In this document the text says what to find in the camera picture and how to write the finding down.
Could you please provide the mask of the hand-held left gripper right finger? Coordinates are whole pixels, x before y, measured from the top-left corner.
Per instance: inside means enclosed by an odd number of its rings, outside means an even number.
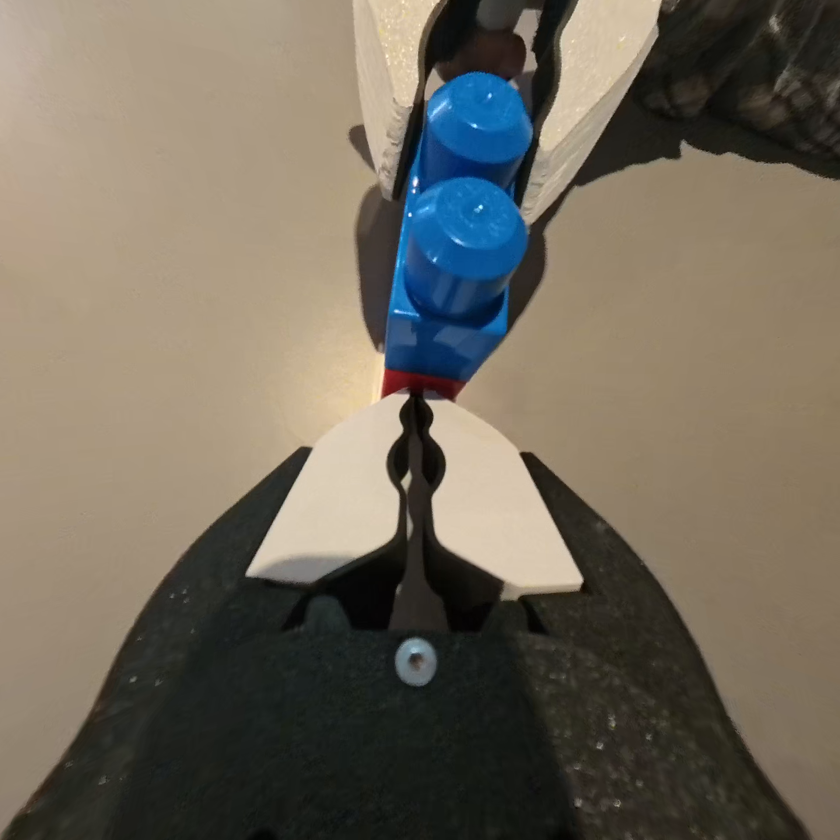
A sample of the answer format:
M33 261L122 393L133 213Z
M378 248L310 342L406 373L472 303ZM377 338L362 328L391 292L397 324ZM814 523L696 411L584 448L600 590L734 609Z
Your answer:
M517 447L443 397L417 401L427 581L445 603L579 592L584 578Z

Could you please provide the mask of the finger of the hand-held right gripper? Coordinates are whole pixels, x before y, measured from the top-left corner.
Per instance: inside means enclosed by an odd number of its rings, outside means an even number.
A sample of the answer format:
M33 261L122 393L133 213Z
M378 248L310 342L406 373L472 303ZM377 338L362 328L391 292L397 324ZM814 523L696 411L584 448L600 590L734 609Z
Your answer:
M403 195L423 122L429 43L446 1L353 1L355 69L363 126L381 194Z
M532 80L534 139L520 210L535 223L593 151L658 34L658 1L570 2Z

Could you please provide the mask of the red one-stud block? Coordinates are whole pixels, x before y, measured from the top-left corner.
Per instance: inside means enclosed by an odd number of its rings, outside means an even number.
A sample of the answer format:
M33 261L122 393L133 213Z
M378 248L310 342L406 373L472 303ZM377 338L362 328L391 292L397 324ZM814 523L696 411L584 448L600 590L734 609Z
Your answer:
M380 398L386 398L398 392L407 392L415 396L433 395L453 402L465 386L466 381L385 368Z

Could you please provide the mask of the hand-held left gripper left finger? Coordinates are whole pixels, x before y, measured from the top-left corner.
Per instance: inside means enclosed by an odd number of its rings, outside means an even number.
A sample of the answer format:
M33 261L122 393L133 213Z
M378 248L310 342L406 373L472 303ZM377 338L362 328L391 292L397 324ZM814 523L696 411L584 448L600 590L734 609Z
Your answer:
M385 397L311 449L247 568L252 579L315 585L405 537L408 397Z

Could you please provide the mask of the person's right hand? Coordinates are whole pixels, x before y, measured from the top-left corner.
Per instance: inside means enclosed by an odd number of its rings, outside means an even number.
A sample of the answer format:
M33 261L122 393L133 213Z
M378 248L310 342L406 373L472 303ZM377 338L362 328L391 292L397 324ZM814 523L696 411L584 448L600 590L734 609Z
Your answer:
M510 81L523 72L527 57L526 42L514 31L476 25L451 58L437 63L436 70L443 81L471 72Z

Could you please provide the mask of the blue two-stud block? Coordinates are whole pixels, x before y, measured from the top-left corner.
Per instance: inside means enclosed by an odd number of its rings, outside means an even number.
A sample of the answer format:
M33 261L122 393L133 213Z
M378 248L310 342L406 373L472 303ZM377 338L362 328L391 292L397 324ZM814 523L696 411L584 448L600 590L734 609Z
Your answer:
M532 122L510 82L471 72L429 99L408 172L384 369L468 382L508 333L529 229L515 204Z

